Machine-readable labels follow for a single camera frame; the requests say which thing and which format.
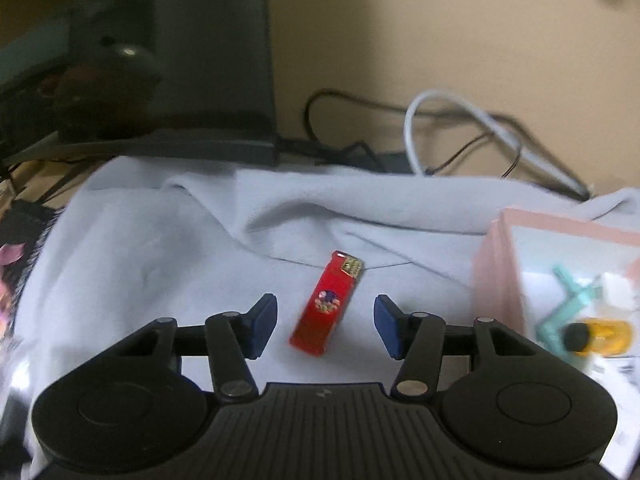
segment thin black wire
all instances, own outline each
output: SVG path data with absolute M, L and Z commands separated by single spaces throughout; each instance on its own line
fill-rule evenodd
M 492 134 L 490 133 L 484 133 L 484 134 L 480 134 L 477 137 L 474 137 L 473 139 L 471 139 L 468 143 L 466 143 L 464 146 L 462 146 L 462 148 L 460 148 L 459 150 L 457 150 L 453 155 L 451 155 L 445 162 L 443 162 L 442 164 L 440 164 L 439 166 L 437 166 L 436 168 L 434 168 L 433 170 L 427 170 L 428 174 L 437 174 L 440 173 L 442 170 L 444 170 L 445 168 L 448 168 L 451 164 L 453 164 L 453 162 L 460 156 L 462 155 L 465 150 L 467 148 L 470 148 L 471 146 L 477 144 L 478 142 L 480 142 L 483 139 L 487 139 L 489 137 L 491 137 Z
M 518 153 L 516 153 L 516 158 L 513 160 L 513 164 L 509 166 L 509 169 L 502 174 L 501 178 L 507 178 L 511 171 L 516 169 L 516 166 L 520 163 L 520 159 L 522 158 L 522 146 L 518 148 Z
M 318 139 L 318 136 L 313 130 L 313 126 L 311 124 L 311 108 L 313 107 L 315 102 L 320 100 L 321 98 L 342 99 L 343 101 L 357 104 L 365 108 L 370 108 L 372 110 L 383 110 L 386 112 L 401 114 L 401 115 L 406 114 L 405 107 L 373 101 L 371 99 L 367 99 L 367 98 L 357 96 L 355 94 L 351 94 L 349 92 L 345 92 L 345 91 L 334 89 L 334 88 L 323 88 L 311 94 L 309 99 L 306 100 L 306 104 L 303 110 L 303 124 L 305 127 L 306 135 L 313 142 L 320 142 L 320 140 Z M 418 110 L 415 113 L 415 116 L 428 117 L 428 118 L 438 119 L 438 120 L 451 120 L 451 121 L 457 121 L 457 122 L 469 122 L 469 121 L 472 121 L 475 123 L 478 122 L 478 120 L 476 120 L 476 118 L 473 117 L 471 114 L 469 114 L 466 110 L 456 109 L 456 108 L 446 108 L 445 110 L 438 110 L 438 111 Z M 559 160 L 553 153 L 551 153 L 544 146 L 544 144 L 542 144 L 529 131 L 529 129 L 526 128 L 515 117 L 510 116 L 508 114 L 503 114 L 500 112 L 490 112 L 489 116 L 493 118 L 495 121 L 497 121 L 498 123 L 501 123 L 503 126 L 508 126 L 513 133 L 525 139 L 531 146 L 533 146 L 538 152 L 540 152 L 549 162 L 551 162 L 553 165 L 558 167 L 562 172 L 570 176 L 572 179 L 576 180 L 577 182 L 582 184 L 584 187 L 586 187 L 586 184 L 584 184 L 584 182 L 570 168 L 568 168 L 561 160 Z M 486 127 L 484 126 L 484 124 L 481 124 L 481 128 L 485 129 Z

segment teal object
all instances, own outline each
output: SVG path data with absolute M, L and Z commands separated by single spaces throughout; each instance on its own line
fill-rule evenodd
M 564 349 L 561 330 L 580 314 L 580 311 L 593 303 L 596 298 L 596 290 L 593 283 L 587 286 L 581 286 L 577 283 L 565 266 L 556 265 L 552 270 L 558 281 L 564 286 L 567 299 L 536 326 L 536 338 L 552 354 L 565 362 L 575 364 L 574 361 L 579 358 Z

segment red lighter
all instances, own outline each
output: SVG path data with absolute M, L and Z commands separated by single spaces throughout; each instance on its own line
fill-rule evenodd
M 361 260 L 340 251 L 332 254 L 289 343 L 311 355 L 324 353 L 361 270 Z

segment yellow bottle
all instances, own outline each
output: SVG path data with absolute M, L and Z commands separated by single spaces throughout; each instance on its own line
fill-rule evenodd
M 634 338 L 634 329 L 626 321 L 617 319 L 581 319 L 564 328 L 564 348 L 578 355 L 590 352 L 607 357 L 620 355 L 629 350 Z

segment black monitor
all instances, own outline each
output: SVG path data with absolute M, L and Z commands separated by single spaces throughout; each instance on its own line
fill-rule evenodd
M 266 0 L 30 1 L 0 0 L 5 164 L 276 162 Z

